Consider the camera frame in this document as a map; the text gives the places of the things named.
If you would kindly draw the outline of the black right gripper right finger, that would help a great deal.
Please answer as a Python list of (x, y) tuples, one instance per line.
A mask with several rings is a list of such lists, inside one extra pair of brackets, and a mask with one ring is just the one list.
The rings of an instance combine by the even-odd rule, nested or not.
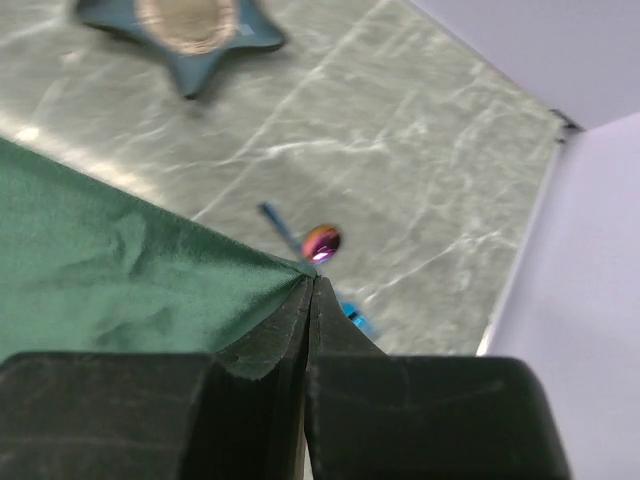
[(567, 479), (544, 389), (508, 357), (390, 355), (314, 284), (305, 434), (317, 479)]

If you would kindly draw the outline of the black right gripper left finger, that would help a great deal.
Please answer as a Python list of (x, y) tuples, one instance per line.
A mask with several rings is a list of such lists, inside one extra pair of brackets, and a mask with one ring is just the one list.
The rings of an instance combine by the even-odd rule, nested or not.
[(5, 479), (299, 479), (309, 280), (215, 354), (29, 352), (1, 366)]

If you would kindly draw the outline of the dark green cloth napkin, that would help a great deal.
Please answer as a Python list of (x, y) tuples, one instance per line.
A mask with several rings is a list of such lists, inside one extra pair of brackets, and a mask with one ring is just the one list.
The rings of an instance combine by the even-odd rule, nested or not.
[(1, 355), (213, 354), (315, 271), (11, 141), (1, 144)]

